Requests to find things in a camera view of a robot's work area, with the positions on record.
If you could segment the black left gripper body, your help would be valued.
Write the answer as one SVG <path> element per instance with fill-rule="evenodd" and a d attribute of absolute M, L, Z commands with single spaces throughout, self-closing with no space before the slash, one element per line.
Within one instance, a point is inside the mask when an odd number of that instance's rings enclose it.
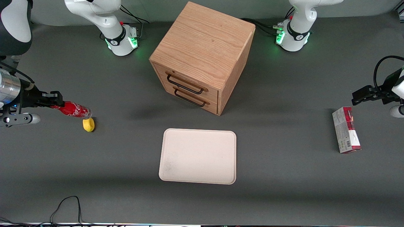
<path fill-rule="evenodd" d="M 387 76 L 382 85 L 378 85 L 375 81 L 375 87 L 378 88 L 378 96 L 382 100 L 383 105 L 387 105 L 391 102 L 400 102 L 401 98 L 392 91 L 392 88 L 396 85 L 401 76 L 402 70 L 397 70 Z"/>

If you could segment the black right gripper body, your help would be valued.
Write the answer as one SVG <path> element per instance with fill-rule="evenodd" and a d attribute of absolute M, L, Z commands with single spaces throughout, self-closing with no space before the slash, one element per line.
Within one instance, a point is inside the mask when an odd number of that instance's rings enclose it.
<path fill-rule="evenodd" d="M 40 91 L 35 85 L 30 90 L 31 83 L 25 80 L 20 80 L 21 89 L 19 92 L 19 106 L 20 108 L 36 108 L 44 107 L 42 101 L 42 91 Z"/>

